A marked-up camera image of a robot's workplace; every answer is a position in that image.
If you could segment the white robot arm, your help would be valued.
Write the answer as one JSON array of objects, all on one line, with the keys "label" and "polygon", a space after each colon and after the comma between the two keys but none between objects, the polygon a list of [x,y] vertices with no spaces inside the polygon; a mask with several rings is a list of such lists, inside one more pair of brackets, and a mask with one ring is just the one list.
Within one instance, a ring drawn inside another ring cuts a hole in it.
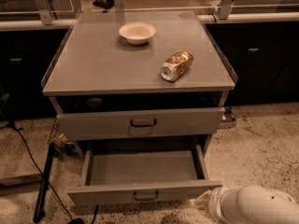
[{"label": "white robot arm", "polygon": [[288,193],[261,186],[215,188],[194,207],[216,224],[299,224],[299,204]]}]

